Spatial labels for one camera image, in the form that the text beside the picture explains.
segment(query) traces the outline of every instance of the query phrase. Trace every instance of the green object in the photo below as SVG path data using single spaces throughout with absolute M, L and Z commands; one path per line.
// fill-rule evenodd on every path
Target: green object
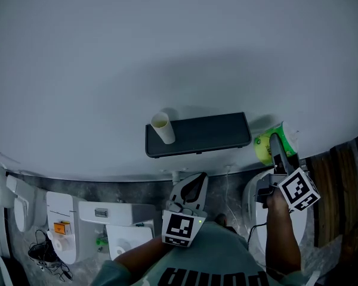
M 109 240 L 107 239 L 107 237 L 103 237 L 103 238 L 97 238 L 95 240 L 95 243 L 97 245 L 109 245 Z
M 254 148 L 256 156 L 265 165 L 272 164 L 269 138 L 273 133 L 278 134 L 280 137 L 287 157 L 295 155 L 298 151 L 296 132 L 287 123 L 281 122 L 255 138 Z

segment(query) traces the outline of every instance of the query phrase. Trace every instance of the wall-mounted shelf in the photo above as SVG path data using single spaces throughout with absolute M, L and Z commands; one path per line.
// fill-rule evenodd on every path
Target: wall-mounted shelf
M 171 124 L 176 137 L 172 144 L 164 144 L 152 126 L 146 125 L 145 148 L 149 157 L 201 154 L 240 148 L 251 143 L 251 133 L 243 112 L 172 121 Z

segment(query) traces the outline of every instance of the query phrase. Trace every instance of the white toilet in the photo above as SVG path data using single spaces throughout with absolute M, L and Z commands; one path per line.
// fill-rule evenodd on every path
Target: white toilet
M 7 177 L 7 188 L 15 193 L 14 217 L 21 232 L 33 225 L 44 226 L 47 222 L 47 192 L 27 184 L 13 176 Z
M 82 222 L 106 225 L 112 260 L 152 240 L 162 230 L 162 213 L 151 204 L 80 201 L 78 206 Z
M 48 238 L 66 264 L 80 262 L 97 253 L 97 237 L 103 228 L 79 218 L 78 203 L 84 199 L 57 192 L 47 193 Z
M 244 226 L 249 234 L 252 227 L 267 222 L 268 209 L 263 209 L 263 204 L 255 201 L 257 181 L 266 174 L 273 173 L 274 169 L 266 170 L 254 176 L 246 185 L 242 198 L 242 216 Z M 294 211 L 291 213 L 292 226 L 297 243 L 300 244 L 306 227 L 307 211 Z M 266 226 L 257 227 L 252 238 L 258 238 L 260 250 L 265 254 L 267 246 L 267 228 Z

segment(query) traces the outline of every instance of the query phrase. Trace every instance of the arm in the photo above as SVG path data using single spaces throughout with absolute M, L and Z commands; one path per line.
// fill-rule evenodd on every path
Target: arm
M 301 270 L 301 253 L 294 237 L 289 207 L 280 189 L 267 200 L 267 273 L 280 280 Z
M 156 237 L 130 251 L 122 253 L 114 262 L 125 266 L 131 274 L 131 284 L 138 281 L 143 274 L 167 252 L 173 248 L 162 242 L 162 237 Z

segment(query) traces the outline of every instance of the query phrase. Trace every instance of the wooden panel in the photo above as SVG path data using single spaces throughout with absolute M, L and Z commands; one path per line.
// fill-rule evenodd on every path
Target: wooden panel
M 348 144 L 307 160 L 321 195 L 314 204 L 314 245 L 323 247 L 339 234 L 349 234 L 358 222 L 358 175 Z
M 344 200 L 345 224 L 343 234 L 349 234 L 358 222 L 358 174 L 354 155 L 347 144 L 335 147 L 338 169 L 341 174 L 342 194 Z
M 349 234 L 342 238 L 340 263 L 352 264 L 354 256 L 358 250 L 358 227 L 354 227 Z

